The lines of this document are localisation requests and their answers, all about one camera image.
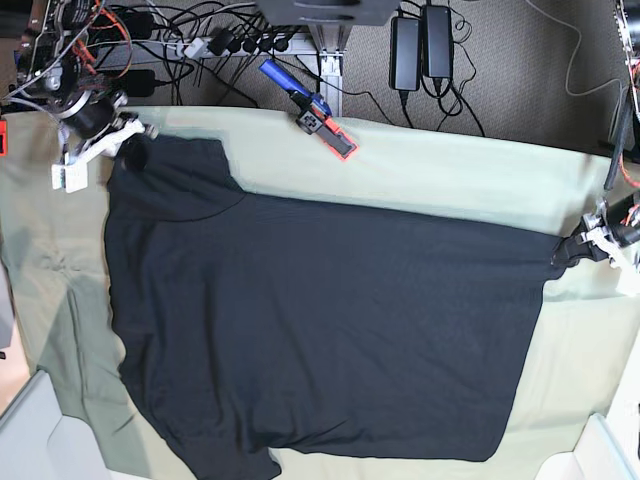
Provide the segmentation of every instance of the red tag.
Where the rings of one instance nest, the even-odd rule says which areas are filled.
[[[7,121],[0,120],[0,157],[7,154]]]

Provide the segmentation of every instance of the black shirt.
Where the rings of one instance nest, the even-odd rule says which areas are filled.
[[[147,147],[109,182],[113,329],[131,398],[199,479],[272,478],[267,447],[493,455],[558,238],[250,194],[217,141]]]

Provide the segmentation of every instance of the blue handle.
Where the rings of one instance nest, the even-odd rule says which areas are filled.
[[[276,62],[270,58],[260,65],[260,71],[276,82],[281,88],[287,92],[300,92],[305,97],[310,97],[311,92],[304,88],[300,82],[280,68]]]

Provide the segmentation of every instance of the gray carpet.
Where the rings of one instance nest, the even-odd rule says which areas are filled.
[[[534,0],[549,13],[579,27],[584,35],[571,89],[584,91],[613,78],[624,79],[622,48],[613,21],[610,0]],[[445,0],[435,0],[444,4]],[[482,121],[487,135],[493,138],[557,146],[585,152],[597,152],[597,141],[605,140],[611,113],[618,97],[617,87],[609,87],[583,98],[569,97],[564,79],[577,35],[529,7],[524,0],[451,0],[452,6],[473,25],[473,34],[465,44],[478,70],[464,95]],[[139,4],[128,0],[125,4]],[[158,4],[189,6],[194,0],[166,0]],[[389,26],[355,27],[345,55],[344,89],[351,92],[371,91],[397,125],[406,125],[397,92],[388,87]],[[1,49],[3,62],[9,50]],[[235,60],[223,71],[230,75]],[[257,71],[260,61],[247,70],[237,84],[252,95],[262,108],[295,112],[295,106],[284,92]],[[166,73],[154,67],[158,77]],[[3,73],[11,69],[1,68]],[[461,82],[471,74],[471,67],[456,47],[455,76]],[[309,87],[309,81],[300,75]],[[183,82],[183,98],[187,105],[212,105],[224,87],[205,73],[202,85]],[[134,100],[137,105],[168,105],[170,88],[159,88],[153,97]],[[224,105],[248,106],[237,95],[229,95]],[[409,99],[409,113],[416,127],[433,130],[442,114],[433,99],[423,92]],[[367,96],[345,96],[344,115],[381,121],[384,119]],[[451,118],[444,131],[478,135],[478,128],[468,112]]]

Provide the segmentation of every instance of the light green cloth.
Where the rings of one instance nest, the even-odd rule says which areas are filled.
[[[281,113],[139,111],[163,133],[221,139],[233,176],[248,191],[553,234],[569,233],[592,208],[608,168],[607,159],[580,153],[349,119],[340,123],[361,147],[342,162]],[[192,479],[135,411],[118,378],[123,349],[109,329],[102,249],[110,161],[91,163],[87,190],[54,192],[49,174],[56,144],[46,117],[9,117],[9,156],[0,161],[2,258],[29,364],[51,374],[65,414],[93,427],[109,468],[157,480]],[[618,188],[614,197],[627,193]],[[611,402],[640,325],[639,300],[617,294],[617,278],[606,262],[585,261],[546,285],[507,432],[488,462],[280,450],[273,454],[283,466],[281,478],[531,480],[549,456],[572,450],[588,416]]]

